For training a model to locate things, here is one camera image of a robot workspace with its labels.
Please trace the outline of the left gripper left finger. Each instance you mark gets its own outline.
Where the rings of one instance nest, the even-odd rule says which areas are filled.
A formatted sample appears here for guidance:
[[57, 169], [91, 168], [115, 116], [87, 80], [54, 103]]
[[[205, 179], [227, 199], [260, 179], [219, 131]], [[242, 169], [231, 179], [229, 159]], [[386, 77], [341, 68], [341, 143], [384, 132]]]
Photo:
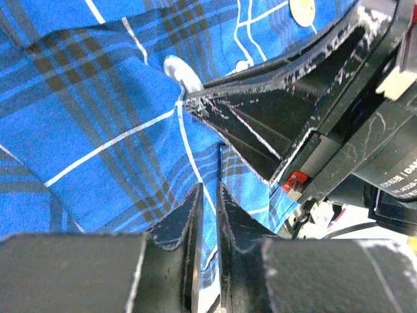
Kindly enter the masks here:
[[1, 242], [2, 312], [196, 312], [203, 187], [143, 233]]

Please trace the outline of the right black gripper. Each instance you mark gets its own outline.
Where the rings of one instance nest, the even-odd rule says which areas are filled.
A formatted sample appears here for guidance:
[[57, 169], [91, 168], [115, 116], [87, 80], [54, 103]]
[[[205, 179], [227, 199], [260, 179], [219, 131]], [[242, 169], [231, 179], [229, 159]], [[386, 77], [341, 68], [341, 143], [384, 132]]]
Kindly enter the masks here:
[[[414, 8], [359, 1], [299, 50], [205, 84], [186, 110], [263, 182], [281, 180], [303, 214], [328, 200], [365, 207], [384, 228], [415, 228]], [[278, 89], [300, 78], [318, 99]]]

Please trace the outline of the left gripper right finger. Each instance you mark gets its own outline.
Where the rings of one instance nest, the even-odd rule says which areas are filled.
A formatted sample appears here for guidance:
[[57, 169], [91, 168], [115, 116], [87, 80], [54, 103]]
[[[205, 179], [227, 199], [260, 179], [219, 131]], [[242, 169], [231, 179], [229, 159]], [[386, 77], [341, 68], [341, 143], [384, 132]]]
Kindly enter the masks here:
[[218, 183], [221, 305], [228, 312], [415, 312], [416, 256], [387, 239], [283, 239]]

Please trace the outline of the blue plaid shirt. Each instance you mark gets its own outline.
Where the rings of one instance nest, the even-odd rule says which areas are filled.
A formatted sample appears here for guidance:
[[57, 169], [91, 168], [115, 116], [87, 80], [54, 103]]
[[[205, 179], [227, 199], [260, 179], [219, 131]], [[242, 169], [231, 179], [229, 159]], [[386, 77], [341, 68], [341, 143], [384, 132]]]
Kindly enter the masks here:
[[350, 1], [2, 1], [1, 236], [141, 232], [204, 184], [201, 287], [218, 268], [216, 185], [278, 230], [296, 209], [180, 101], [175, 55], [201, 82], [299, 47]]

